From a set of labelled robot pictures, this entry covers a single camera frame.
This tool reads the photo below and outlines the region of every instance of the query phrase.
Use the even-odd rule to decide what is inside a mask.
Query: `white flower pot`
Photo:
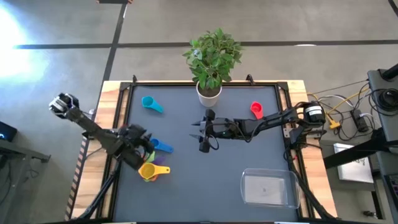
[[[206,107],[214,106],[217,103],[218,96],[220,95],[221,91],[223,90],[223,87],[220,86],[220,92],[217,95],[212,96],[212,97],[205,97],[199,93],[198,88],[199,88],[199,82],[197,83],[197,93],[199,96],[199,101],[203,106],[206,106]]]

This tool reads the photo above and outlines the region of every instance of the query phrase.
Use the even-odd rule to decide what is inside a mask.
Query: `yellow measuring cup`
[[[158,174],[169,174],[170,167],[157,166],[148,162],[141,166],[141,168],[138,170],[138,173],[139,175],[141,175],[142,178],[148,180]]]

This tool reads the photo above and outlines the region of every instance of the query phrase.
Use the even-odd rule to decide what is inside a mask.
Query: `transparent bin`
[[[291,171],[245,169],[241,179],[244,203],[266,207],[298,208],[299,183]]]

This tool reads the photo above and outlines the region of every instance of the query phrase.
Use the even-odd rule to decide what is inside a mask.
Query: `concrete floor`
[[[81,129],[52,115],[48,103],[62,91],[76,95],[83,110],[95,108],[109,55],[109,49],[11,45],[111,43],[120,8],[94,0],[0,0],[0,120],[19,130],[16,143],[52,155],[44,166],[33,164],[40,175],[25,184],[9,223],[63,219]],[[135,0],[119,42],[187,42],[216,27],[240,41],[398,39],[398,17],[387,0]],[[141,80],[191,79],[184,50],[118,49],[110,80],[130,80],[133,74]],[[232,77],[299,79],[307,91],[320,91],[364,80],[368,70],[389,68],[397,58],[398,45],[246,47]],[[330,93],[349,96],[361,86]],[[369,111],[367,102],[361,109]],[[325,139],[336,137],[328,133]],[[370,193],[333,189],[333,196],[341,218],[375,221],[351,208],[371,203]]]

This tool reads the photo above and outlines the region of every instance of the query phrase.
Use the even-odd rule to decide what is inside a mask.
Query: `wooden table frame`
[[[256,81],[258,85],[275,86],[277,102],[279,109],[286,109],[300,101],[308,101],[302,80],[281,80],[281,81]],[[119,128],[127,123],[127,117],[130,109],[130,99],[134,88],[132,82],[106,81],[103,83],[101,96],[97,107],[95,122],[102,128]],[[137,81],[137,85],[192,85],[191,81]],[[249,81],[232,81],[226,85],[251,85]],[[318,145],[316,139],[307,139],[308,143]],[[65,220],[81,215],[87,206],[94,199],[101,188],[101,184],[106,180],[109,171],[113,168],[114,159],[107,156],[104,151],[99,151],[85,160],[88,153],[100,148],[96,140],[87,140],[83,138],[80,155],[75,169],[75,176],[71,187],[70,196],[65,212]],[[323,158],[320,150],[315,147],[303,148],[295,160],[295,167],[300,172],[303,180],[308,184],[310,190],[325,207],[325,209],[337,216],[336,208],[331,194],[326,169],[323,164]],[[117,186],[111,186],[105,196],[104,202],[97,209],[93,217],[112,217],[114,213],[114,195]],[[300,217],[319,217],[316,211],[308,204],[302,191],[300,191]]]

